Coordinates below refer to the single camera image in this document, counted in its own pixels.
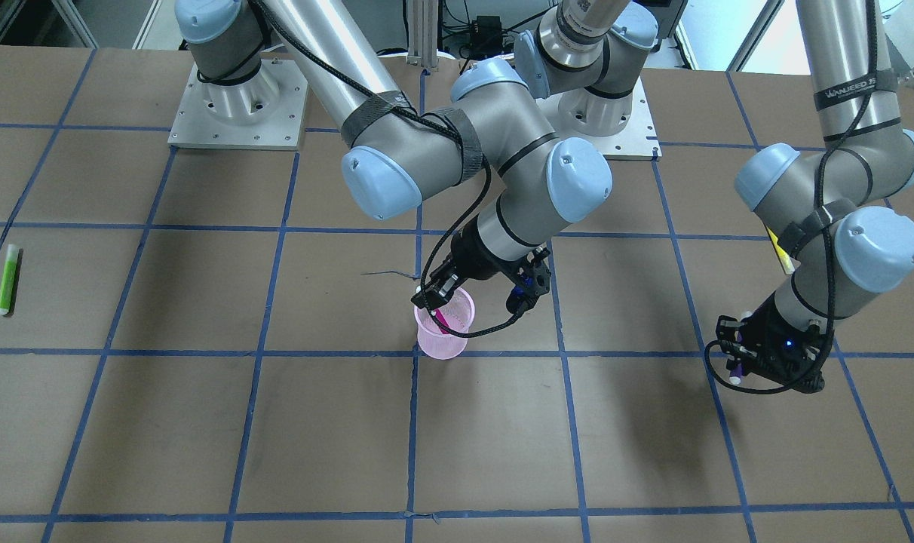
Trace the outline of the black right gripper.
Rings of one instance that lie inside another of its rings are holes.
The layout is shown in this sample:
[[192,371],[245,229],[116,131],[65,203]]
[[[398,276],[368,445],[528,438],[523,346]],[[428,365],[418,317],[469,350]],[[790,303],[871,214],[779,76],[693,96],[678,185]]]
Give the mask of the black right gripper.
[[434,311],[447,305],[455,290],[468,279],[487,281],[502,274],[514,283],[505,307],[516,318],[533,309],[540,296],[551,289],[551,270],[545,262],[551,256],[546,247],[530,247],[523,257],[505,260],[492,254],[475,222],[454,234],[446,261],[433,270],[423,287],[416,289],[413,306]]

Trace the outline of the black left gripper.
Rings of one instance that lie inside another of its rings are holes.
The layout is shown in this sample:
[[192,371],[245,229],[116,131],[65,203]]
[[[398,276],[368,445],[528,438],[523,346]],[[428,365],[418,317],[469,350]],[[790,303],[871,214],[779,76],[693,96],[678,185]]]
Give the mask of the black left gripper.
[[722,315],[716,325],[716,345],[729,355],[726,369],[742,362],[745,376],[754,373],[781,384],[780,388],[752,389],[729,384],[715,375],[715,380],[733,391],[771,394],[782,391],[816,393],[824,389],[821,372],[830,350],[832,330],[822,330],[812,321],[806,330],[787,323],[769,296],[749,318],[739,320]]

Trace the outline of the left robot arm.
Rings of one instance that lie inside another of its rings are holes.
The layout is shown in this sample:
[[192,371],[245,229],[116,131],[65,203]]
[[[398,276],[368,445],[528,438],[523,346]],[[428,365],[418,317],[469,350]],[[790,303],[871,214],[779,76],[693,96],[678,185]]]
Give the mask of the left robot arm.
[[[720,385],[743,391],[754,374],[773,392],[816,393],[837,323],[897,287],[914,269],[914,222],[876,201],[914,186],[914,133],[902,126],[898,80],[876,1],[796,4],[821,154],[785,143],[738,172],[740,199],[798,262],[754,312],[722,315],[713,348]],[[557,97],[564,126],[584,137],[619,131],[659,24],[632,1],[563,1],[519,35],[515,66],[536,99]]]

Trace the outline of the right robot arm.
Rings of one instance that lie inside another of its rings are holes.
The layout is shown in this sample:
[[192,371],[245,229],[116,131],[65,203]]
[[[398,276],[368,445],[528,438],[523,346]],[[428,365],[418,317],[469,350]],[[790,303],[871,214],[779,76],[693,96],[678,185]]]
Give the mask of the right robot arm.
[[505,60],[472,66],[450,106],[419,115],[340,1],[178,1],[174,13],[202,83],[253,81],[273,33],[290,46],[348,146],[341,172],[368,216],[391,219],[481,171],[502,179],[494,201],[460,216],[415,307],[433,311],[464,282],[501,274],[514,285],[508,312],[532,309],[551,285],[544,244],[612,191],[601,152],[560,137]]

